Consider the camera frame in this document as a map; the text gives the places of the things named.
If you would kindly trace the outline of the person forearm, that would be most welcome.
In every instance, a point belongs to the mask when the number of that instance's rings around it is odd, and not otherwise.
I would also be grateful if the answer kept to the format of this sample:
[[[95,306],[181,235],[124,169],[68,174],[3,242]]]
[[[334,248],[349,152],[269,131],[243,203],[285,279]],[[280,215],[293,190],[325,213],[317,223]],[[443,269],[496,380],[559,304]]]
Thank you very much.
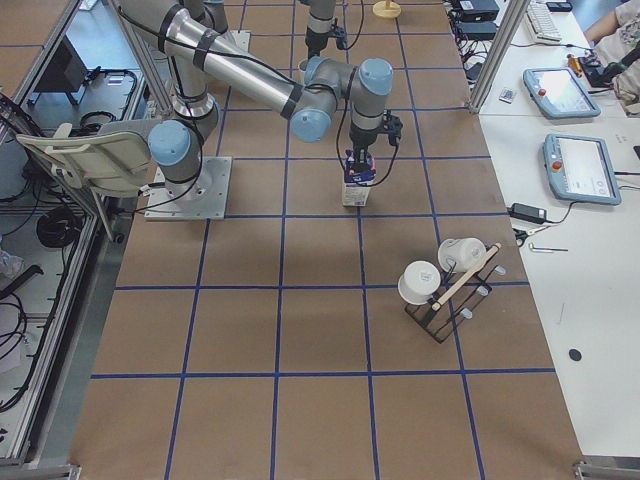
[[[585,38],[590,44],[597,42],[614,34],[623,26],[639,17],[639,2],[637,0],[627,1],[623,5],[605,14],[587,30],[584,31]]]

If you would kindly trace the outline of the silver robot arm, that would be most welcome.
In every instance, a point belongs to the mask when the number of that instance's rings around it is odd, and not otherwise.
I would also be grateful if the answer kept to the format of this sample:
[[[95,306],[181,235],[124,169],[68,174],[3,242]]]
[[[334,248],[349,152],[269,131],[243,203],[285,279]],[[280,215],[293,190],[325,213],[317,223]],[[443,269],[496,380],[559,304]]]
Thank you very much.
[[[301,4],[309,7],[309,17],[305,33],[307,58],[320,56],[330,38],[336,42],[338,50],[348,48],[345,30],[337,24],[334,0],[307,0]]]
[[[195,107],[207,94],[203,76],[209,75],[288,120],[299,140],[320,141],[337,110],[350,123],[350,149],[337,151],[346,188],[368,190],[380,185],[375,158],[369,148],[380,135],[391,146],[401,139],[402,123],[387,109],[393,69],[382,58],[370,58],[355,66],[321,56],[326,41],[339,36],[332,25],[335,5],[311,1],[306,32],[308,57],[303,80],[285,76],[237,47],[223,29],[222,11],[209,12],[201,1],[121,1],[120,17],[149,45],[176,60],[171,74],[178,97],[175,112],[196,114]]]

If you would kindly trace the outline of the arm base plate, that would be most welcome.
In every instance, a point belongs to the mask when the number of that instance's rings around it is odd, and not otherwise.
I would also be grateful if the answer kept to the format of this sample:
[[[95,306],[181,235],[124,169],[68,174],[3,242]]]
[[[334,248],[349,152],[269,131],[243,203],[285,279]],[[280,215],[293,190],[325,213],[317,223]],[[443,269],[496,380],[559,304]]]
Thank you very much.
[[[225,217],[233,159],[205,156],[200,177],[182,185],[166,183],[150,190],[143,211],[150,221],[222,220]]]
[[[228,37],[242,51],[249,51],[251,33],[248,30],[229,30]]]

